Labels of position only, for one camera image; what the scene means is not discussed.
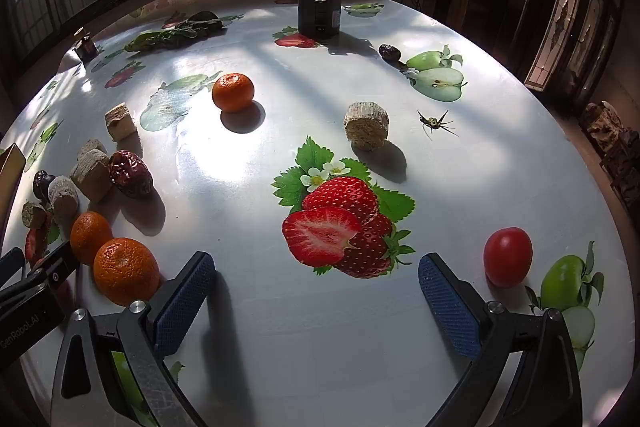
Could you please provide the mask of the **small red date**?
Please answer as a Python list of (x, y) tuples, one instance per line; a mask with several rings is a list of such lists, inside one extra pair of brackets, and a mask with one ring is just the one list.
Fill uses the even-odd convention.
[(34, 269), (36, 264), (44, 257), (48, 247), (48, 227), (41, 225), (36, 229), (30, 229), (26, 236), (24, 255), (29, 266)]

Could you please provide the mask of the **large orange mandarin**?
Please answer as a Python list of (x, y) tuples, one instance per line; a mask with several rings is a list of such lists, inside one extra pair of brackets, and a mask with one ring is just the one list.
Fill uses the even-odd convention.
[(160, 268), (151, 251), (126, 237), (111, 239), (98, 250), (92, 272), (99, 292), (122, 307), (149, 301), (160, 287)]

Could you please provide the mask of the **red cherry tomato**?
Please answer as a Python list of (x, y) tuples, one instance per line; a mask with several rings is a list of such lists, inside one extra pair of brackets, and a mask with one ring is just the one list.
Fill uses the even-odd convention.
[(489, 236), (484, 248), (484, 268), (489, 282), (500, 288), (521, 284), (533, 262), (533, 243), (520, 228), (504, 228)]

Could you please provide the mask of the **small orange mandarin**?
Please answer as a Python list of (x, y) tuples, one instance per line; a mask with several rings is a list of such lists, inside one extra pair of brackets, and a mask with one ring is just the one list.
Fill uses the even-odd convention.
[(81, 213), (70, 230), (70, 247), (83, 265), (92, 265), (98, 250), (113, 238), (112, 228), (99, 213)]

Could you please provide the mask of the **dark plum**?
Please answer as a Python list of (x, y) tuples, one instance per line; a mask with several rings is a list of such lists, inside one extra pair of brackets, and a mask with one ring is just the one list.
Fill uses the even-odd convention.
[(50, 202), (48, 191), (54, 179), (54, 174), (49, 174), (44, 170), (39, 170), (35, 173), (34, 181), (32, 181), (32, 191), (41, 202)]

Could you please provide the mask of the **large wrinkled red date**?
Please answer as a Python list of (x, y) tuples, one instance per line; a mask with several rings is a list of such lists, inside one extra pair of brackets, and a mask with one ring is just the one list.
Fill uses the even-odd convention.
[(144, 161), (130, 150), (115, 150), (108, 160), (108, 176), (127, 197), (145, 198), (153, 191), (153, 177)]

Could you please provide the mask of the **brown cork block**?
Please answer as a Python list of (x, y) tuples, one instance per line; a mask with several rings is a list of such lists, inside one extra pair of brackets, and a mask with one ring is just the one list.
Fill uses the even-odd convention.
[(90, 202), (101, 202), (111, 188), (106, 166), (96, 159), (78, 161), (70, 179)]

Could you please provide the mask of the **small cork piece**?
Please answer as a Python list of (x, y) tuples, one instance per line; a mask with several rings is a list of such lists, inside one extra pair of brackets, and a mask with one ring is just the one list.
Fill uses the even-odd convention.
[(77, 160), (80, 160), (82, 156), (91, 152), (92, 150), (99, 150), (102, 153), (106, 153), (106, 148), (100, 140), (90, 139), (78, 150)]

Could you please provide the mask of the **beige cork chunk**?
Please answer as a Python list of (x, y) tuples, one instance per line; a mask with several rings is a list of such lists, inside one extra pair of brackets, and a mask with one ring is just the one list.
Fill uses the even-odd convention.
[(137, 127), (125, 103), (120, 103), (105, 113), (105, 126), (114, 142), (120, 142), (137, 132)]

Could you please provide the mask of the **round beige cork piece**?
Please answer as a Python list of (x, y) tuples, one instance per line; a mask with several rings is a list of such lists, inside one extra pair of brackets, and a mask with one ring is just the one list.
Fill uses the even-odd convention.
[(355, 102), (347, 107), (343, 124), (347, 140), (359, 150), (371, 152), (385, 144), (390, 118), (374, 102)]

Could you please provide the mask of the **fruit print tablecloth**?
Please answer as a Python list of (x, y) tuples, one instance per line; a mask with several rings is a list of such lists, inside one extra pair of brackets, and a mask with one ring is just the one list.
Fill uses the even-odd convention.
[[(111, 191), (115, 235), (172, 277), (195, 251), (220, 280), (176, 353), (179, 385), (211, 426), (423, 426), (454, 389), (454, 353), (418, 283), (439, 254), (486, 299), (528, 313), (533, 297), (570, 319), (582, 422), (597, 424), (632, 373), (634, 304), (620, 236), (596, 181), (556, 120), (472, 42), (401, 4), (347, 8), (338, 38), (299, 35), (293, 5), (212, 0), (221, 35), (180, 50), (125, 51), (158, 18), (116, 30), (102, 55), (37, 92), (9, 127), (27, 165), (70, 174), (104, 116), (125, 103), (154, 179), (141, 200)], [(396, 46), (397, 63), (378, 54)], [(219, 109), (214, 82), (239, 72), (253, 103)], [(347, 107), (388, 118), (377, 150), (344, 130)], [(457, 136), (427, 139), (418, 112)], [(492, 285), (492, 233), (524, 230), (525, 280)]]

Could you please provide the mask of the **small green insect toy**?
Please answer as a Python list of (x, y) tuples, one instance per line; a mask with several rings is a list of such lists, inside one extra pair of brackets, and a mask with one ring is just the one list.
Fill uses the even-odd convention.
[(438, 130), (457, 136), (457, 132), (451, 127), (452, 120), (447, 120), (448, 112), (443, 113), (440, 117), (426, 117), (421, 112), (418, 112), (418, 116), (427, 139), (431, 140), (434, 132)]

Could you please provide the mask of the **green leafy vegetable bunch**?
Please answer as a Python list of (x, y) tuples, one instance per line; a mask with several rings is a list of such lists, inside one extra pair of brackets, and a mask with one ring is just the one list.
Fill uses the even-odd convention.
[(218, 35), (223, 30), (224, 23), (214, 12), (201, 11), (171, 28), (142, 32), (126, 44), (125, 51), (142, 53), (159, 49), (178, 49), (191, 42)]

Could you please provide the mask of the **small black motor left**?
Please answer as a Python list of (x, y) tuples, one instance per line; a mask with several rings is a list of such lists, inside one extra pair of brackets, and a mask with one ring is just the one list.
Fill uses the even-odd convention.
[(94, 44), (90, 32), (81, 27), (74, 33), (74, 50), (82, 64), (90, 63), (98, 56), (98, 49)]

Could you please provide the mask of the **small dark date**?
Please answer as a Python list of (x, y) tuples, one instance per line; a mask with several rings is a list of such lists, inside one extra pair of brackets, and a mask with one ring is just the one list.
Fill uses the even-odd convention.
[(381, 44), (378, 47), (378, 54), (381, 55), (385, 62), (397, 63), (401, 59), (401, 52), (396, 46), (391, 46), (390, 44)]

